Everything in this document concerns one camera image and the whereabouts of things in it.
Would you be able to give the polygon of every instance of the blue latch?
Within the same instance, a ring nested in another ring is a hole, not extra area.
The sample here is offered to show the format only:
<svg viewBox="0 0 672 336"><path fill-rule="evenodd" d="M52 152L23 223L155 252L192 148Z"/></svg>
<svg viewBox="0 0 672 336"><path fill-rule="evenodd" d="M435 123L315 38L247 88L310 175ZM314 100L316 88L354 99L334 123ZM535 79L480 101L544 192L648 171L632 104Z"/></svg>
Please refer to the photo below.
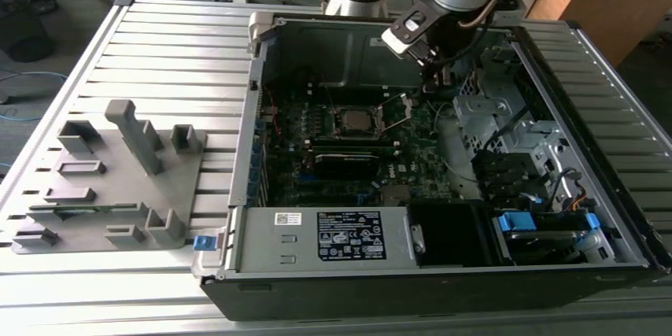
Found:
<svg viewBox="0 0 672 336"><path fill-rule="evenodd" d="M598 219L598 216L592 212L586 214L586 220L588 221L588 225L591 226L592 230L600 228L600 220Z"/></svg>
<svg viewBox="0 0 672 336"><path fill-rule="evenodd" d="M506 212L498 217L502 231L535 231L536 225L528 212Z"/></svg>
<svg viewBox="0 0 672 336"><path fill-rule="evenodd" d="M216 251L218 250L218 237L207 235L196 235L194 238L195 251Z"/></svg>

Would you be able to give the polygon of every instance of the barcode sticker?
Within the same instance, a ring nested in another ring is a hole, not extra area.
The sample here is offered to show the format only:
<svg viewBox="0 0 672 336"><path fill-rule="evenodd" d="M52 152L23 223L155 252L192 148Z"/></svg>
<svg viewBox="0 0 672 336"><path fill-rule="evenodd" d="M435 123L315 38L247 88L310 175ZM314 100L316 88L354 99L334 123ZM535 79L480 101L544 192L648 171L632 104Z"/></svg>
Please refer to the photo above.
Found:
<svg viewBox="0 0 672 336"><path fill-rule="evenodd" d="M300 226L302 213L300 212L278 212L275 213L276 226Z"/></svg>

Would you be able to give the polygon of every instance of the power supply label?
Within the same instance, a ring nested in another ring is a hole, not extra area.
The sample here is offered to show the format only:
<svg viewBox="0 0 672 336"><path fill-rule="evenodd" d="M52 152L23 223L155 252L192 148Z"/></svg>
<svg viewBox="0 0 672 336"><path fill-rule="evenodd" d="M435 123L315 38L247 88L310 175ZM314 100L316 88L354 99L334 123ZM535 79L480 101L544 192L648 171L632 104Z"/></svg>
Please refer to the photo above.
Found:
<svg viewBox="0 0 672 336"><path fill-rule="evenodd" d="M322 261L386 260L380 212L319 212L318 243Z"/></svg>

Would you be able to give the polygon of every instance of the gray floor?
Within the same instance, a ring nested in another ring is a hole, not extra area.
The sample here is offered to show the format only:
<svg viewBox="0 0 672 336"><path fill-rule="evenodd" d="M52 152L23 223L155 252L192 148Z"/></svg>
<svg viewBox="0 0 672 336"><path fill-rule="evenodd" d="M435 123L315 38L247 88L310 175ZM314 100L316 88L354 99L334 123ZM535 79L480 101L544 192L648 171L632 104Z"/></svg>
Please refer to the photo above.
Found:
<svg viewBox="0 0 672 336"><path fill-rule="evenodd" d="M43 18L47 30L58 41L56 53L43 61L31 64L12 62L0 52L0 69L26 71L54 71L68 74L76 64L87 43L107 14L114 0L58 0L62 9ZM287 0L254 0L280 4ZM388 0L390 9L406 9L412 0ZM291 4L316 6L320 0L294 0ZM672 48L656 54L638 49L620 66L620 72L635 92L650 106L667 130L672 130ZM60 88L55 77L24 76L0 82L2 89L12 96L12 103L0 105L0 114L30 118L40 116ZM11 122L0 120L0 163L11 164L23 148L38 122ZM7 168L0 166L0 174Z"/></svg>

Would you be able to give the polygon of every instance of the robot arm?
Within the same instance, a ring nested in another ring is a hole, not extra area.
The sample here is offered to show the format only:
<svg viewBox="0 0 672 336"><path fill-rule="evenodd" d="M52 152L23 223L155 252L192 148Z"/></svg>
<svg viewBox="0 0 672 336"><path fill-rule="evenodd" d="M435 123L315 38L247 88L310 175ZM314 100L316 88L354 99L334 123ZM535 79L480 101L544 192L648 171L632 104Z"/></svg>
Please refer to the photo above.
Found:
<svg viewBox="0 0 672 336"><path fill-rule="evenodd" d="M383 33L383 41L432 76L466 51L495 6L496 0L420 0Z"/></svg>

